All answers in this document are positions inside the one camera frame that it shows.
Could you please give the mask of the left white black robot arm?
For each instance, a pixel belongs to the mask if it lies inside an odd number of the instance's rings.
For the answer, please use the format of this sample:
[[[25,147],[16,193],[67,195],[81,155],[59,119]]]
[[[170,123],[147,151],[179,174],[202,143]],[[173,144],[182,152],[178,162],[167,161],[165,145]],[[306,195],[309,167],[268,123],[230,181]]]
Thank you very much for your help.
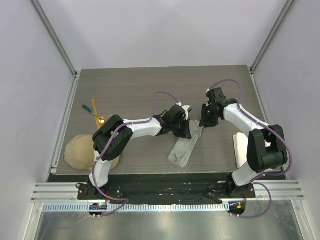
[[[172,132],[177,138],[190,140],[190,118],[183,112],[154,115],[145,119],[128,120],[114,115],[92,137],[94,160],[87,194],[100,200],[106,197],[106,185],[112,163],[125,150],[128,143],[141,137],[157,137]]]

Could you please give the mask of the right aluminium frame post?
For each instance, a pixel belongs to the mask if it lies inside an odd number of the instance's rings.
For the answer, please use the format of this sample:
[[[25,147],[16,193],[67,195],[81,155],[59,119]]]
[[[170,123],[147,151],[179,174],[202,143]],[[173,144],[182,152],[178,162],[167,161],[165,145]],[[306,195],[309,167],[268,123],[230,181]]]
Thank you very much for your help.
[[[296,0],[286,0],[284,6],[282,7],[279,15],[277,16],[271,30],[269,31],[265,41],[262,44],[252,66],[249,68],[251,74],[254,74],[258,69],[261,61],[263,60],[265,54],[267,53],[269,47],[275,40],[277,34],[279,33],[282,25],[286,21],[286,18],[289,16],[290,12],[292,11],[294,5],[296,4]]]

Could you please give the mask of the aluminium frame post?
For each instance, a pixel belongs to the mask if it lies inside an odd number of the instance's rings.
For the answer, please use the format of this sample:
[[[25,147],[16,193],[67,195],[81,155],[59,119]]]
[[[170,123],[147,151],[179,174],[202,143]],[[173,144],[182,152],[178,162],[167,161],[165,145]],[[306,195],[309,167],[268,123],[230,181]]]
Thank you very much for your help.
[[[286,0],[284,6],[282,7],[279,15],[277,16],[271,30],[269,31],[265,41],[262,44],[252,66],[249,68],[251,74],[254,74],[258,69],[261,61],[263,60],[265,54],[267,53],[269,47],[275,40],[277,34],[279,33],[282,25],[286,21],[286,18],[289,16],[290,12],[292,11],[294,5],[296,4],[296,0]]]
[[[62,57],[65,65],[67,66],[68,70],[70,71],[71,75],[76,78],[78,75],[78,71],[75,69],[74,65],[72,64],[65,48],[63,47],[56,31],[54,30],[47,14],[45,13],[41,3],[38,0],[30,0],[29,1],[31,6],[33,7],[35,13],[39,17],[42,25],[44,26],[47,34],[49,35],[50,39],[52,40],[54,46],[56,47],[58,53]]]

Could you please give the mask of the left aluminium frame post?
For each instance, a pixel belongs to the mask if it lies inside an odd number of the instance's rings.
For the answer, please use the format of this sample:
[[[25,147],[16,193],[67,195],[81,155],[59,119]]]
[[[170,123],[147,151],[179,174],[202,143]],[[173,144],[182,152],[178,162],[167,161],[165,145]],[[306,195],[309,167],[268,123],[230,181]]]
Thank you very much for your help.
[[[78,75],[78,71],[75,69],[74,65],[72,64],[65,48],[63,47],[56,31],[54,30],[47,14],[45,13],[41,3],[38,0],[30,0],[29,1],[31,6],[33,7],[35,13],[39,17],[42,25],[44,26],[47,34],[49,35],[50,39],[52,40],[54,46],[56,47],[58,53],[62,57],[65,65],[67,66],[68,70],[70,71],[71,75],[76,78]]]

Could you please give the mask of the grey cloth napkin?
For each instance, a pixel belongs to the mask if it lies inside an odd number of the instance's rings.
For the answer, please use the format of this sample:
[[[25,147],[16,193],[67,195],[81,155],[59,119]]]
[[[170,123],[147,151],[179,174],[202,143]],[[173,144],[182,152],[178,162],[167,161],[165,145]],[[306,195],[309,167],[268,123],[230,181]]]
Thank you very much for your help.
[[[202,135],[203,127],[198,120],[190,121],[191,139],[179,138],[167,157],[169,163],[185,168],[191,158],[192,152]]]

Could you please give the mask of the beige cap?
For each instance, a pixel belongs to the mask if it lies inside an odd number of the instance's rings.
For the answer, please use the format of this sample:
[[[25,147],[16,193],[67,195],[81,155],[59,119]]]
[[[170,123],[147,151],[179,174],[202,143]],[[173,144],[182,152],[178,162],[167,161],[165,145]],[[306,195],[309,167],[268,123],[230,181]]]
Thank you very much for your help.
[[[65,147],[63,160],[73,169],[92,170],[99,153],[94,149],[93,136],[75,136]]]

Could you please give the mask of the green handled gold utensil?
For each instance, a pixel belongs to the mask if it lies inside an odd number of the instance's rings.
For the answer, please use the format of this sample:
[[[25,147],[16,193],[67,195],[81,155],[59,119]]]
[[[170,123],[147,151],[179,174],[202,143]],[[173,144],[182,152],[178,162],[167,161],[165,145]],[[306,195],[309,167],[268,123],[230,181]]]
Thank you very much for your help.
[[[82,107],[83,107],[83,109],[85,109],[87,112],[89,112],[89,113],[91,113],[92,115],[94,115],[96,118],[100,118],[97,114],[95,114],[94,112],[93,112],[93,110],[91,110],[88,106],[86,106],[86,105],[82,105]]]

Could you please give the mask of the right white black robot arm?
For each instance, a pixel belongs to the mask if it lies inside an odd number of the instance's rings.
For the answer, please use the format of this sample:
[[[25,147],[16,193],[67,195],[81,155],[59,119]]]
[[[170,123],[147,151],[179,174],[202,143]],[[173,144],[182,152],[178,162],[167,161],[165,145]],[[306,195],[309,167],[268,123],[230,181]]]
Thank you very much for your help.
[[[247,137],[246,162],[226,179],[228,196],[241,196],[253,180],[288,162],[284,131],[279,125],[270,126],[260,121],[234,100],[202,105],[201,127],[215,127],[219,120],[232,123]]]

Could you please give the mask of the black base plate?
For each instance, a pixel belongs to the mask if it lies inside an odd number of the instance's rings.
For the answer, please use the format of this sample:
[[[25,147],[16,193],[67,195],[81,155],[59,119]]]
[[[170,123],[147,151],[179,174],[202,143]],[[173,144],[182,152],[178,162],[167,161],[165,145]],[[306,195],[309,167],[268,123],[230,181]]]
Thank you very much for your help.
[[[168,173],[109,175],[105,186],[77,183],[78,200],[109,200],[130,205],[205,205],[223,199],[254,199],[252,184],[235,186],[229,173]]]

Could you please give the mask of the white folded towel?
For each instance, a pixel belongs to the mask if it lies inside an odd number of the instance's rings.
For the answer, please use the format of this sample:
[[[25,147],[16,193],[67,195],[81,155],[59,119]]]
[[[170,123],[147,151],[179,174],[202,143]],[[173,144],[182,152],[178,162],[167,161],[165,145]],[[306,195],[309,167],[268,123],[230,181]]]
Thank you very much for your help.
[[[235,160],[238,169],[247,162],[248,142],[249,139],[244,133],[238,132],[233,136]]]

